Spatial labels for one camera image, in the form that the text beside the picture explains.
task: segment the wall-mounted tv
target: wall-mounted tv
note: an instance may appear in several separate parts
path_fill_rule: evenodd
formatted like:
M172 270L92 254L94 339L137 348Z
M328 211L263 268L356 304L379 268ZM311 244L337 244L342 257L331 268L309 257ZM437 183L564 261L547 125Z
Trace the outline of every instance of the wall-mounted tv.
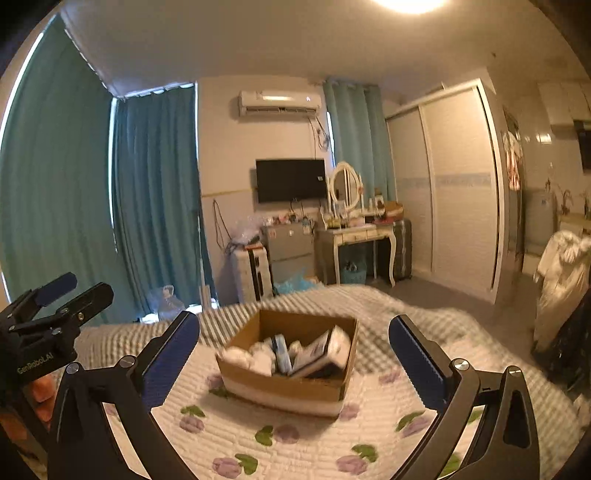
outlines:
M257 160L256 188L259 203L325 199L324 160Z

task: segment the drawer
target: drawer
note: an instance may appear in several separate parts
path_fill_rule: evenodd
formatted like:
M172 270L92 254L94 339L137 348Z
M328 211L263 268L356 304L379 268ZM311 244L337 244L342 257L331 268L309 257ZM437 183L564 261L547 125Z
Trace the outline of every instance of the drawer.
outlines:
M313 277L315 275L314 255L304 255L303 257L271 262L273 283L283 283L296 275L303 275L304 277Z
M343 243L353 244L356 242L365 242L368 239L367 230L360 232L343 233Z
M368 240L373 240L374 238L384 238L385 232L379 231L377 228L368 230Z

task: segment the vanity table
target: vanity table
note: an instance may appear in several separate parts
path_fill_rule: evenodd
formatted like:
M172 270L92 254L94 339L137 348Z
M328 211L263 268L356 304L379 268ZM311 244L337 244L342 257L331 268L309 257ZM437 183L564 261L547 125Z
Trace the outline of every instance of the vanity table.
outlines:
M324 283L327 283L328 267L327 267L327 253L332 249L333 259L335 262L335 276L336 282L340 284L340 267L339 267L339 247L342 245L361 244L364 242L374 243L374 278L377 277L377 254L376 241L382 238L390 239L390 283L395 285L394 281L394 257L396 255L396 237L394 235L393 225L364 225L354 228L341 228L331 230L317 231L318 245L320 248L320 262L322 265L322 273L324 275Z
M339 162L328 178L329 205L333 208L333 218L338 218L338 223L349 224L352 219L363 223L366 216L373 216L383 212L370 212L363 204L363 182L356 171L346 162ZM390 283L394 286L394 259L396 257L396 236L392 224L365 223L361 226L349 228L328 228L324 221L324 229L316 231L316 242L320 253L320 264L324 275L324 283L328 283L327 259L334 261L335 280L340 284L339 247L342 245L362 244L373 242L374 244L374 278L377 272L377 248L376 242L383 238L390 240Z

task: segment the ceiling light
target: ceiling light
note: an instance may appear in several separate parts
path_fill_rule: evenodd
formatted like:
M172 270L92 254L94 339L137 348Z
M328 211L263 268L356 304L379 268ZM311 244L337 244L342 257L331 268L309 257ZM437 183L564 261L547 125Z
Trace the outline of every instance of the ceiling light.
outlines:
M402 14L418 15L439 8L447 0L374 0L374 2Z

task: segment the plastic bag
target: plastic bag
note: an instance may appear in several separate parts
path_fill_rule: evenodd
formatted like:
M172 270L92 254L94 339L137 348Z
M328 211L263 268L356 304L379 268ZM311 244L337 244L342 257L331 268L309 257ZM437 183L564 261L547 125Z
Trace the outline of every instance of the plastic bag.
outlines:
M236 223L233 229L232 241L239 245L248 245L256 237L261 237L261 226L265 220L260 215L251 215Z
M161 322L172 322L179 313L185 309L185 305L174 296L174 287L166 285L152 292L151 310L158 314Z
M294 293L295 291L305 291L311 288L316 288L317 286L317 283L306 280L301 274L291 277L283 283L273 284L273 288L278 295L287 295L288 293Z

